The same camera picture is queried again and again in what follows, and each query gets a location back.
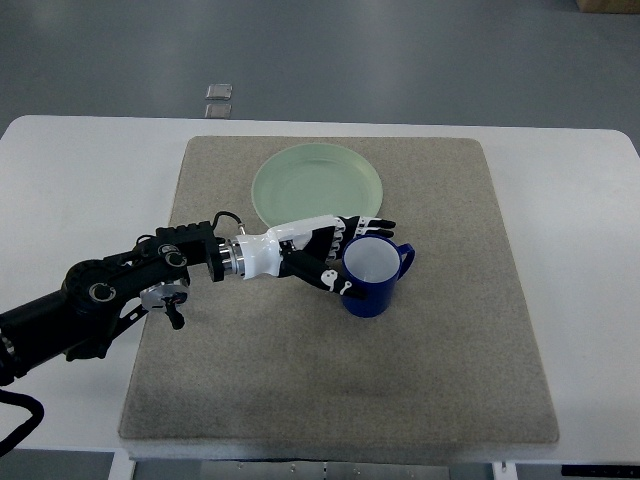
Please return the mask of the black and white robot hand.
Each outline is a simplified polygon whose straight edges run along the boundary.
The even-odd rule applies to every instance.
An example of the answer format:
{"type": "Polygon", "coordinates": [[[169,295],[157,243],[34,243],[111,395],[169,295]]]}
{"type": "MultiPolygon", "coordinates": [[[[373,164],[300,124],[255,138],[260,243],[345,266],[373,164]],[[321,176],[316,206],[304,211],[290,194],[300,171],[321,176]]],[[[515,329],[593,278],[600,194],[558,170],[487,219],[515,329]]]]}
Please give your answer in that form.
{"type": "Polygon", "coordinates": [[[342,258],[350,241],[366,234],[391,238],[395,227],[376,217],[323,215],[239,235],[231,241],[234,272],[245,279],[295,276],[318,289],[364,300],[365,290],[330,264],[342,258]]]}

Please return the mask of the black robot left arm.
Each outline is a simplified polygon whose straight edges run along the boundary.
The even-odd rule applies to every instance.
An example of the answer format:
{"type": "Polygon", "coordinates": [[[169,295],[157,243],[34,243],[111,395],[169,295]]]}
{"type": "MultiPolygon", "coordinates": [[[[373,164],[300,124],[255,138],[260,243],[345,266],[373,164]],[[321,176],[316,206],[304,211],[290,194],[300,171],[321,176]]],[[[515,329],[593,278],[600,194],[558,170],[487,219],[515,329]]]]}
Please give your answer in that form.
{"type": "Polygon", "coordinates": [[[59,290],[1,315],[1,385],[63,354],[69,361],[104,358],[112,342],[156,311],[184,327],[189,267],[205,265],[214,281],[245,270],[235,240],[216,235],[215,221],[159,228],[126,252],[72,266],[59,290]]]}

